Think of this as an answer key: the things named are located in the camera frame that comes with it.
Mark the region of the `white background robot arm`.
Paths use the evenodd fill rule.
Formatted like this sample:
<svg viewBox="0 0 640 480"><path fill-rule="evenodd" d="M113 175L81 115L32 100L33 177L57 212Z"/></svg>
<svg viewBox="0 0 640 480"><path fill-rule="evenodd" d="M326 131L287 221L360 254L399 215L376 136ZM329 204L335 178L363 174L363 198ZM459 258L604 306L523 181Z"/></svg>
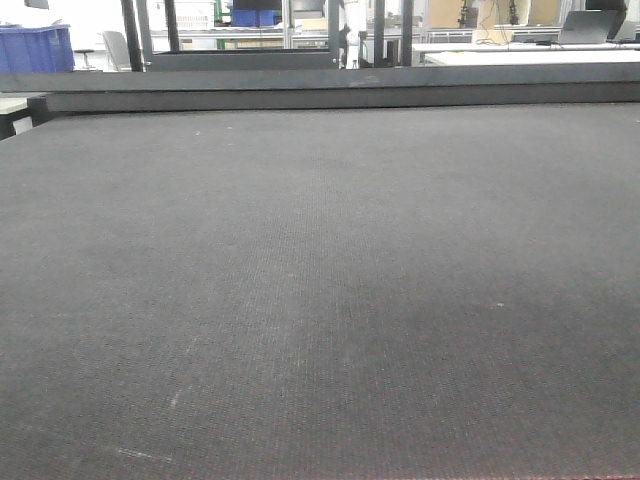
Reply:
<svg viewBox="0 0 640 480"><path fill-rule="evenodd" d="M364 0L340 1L339 7L342 66L345 69L358 69L361 43L367 35L367 2Z"/></svg>

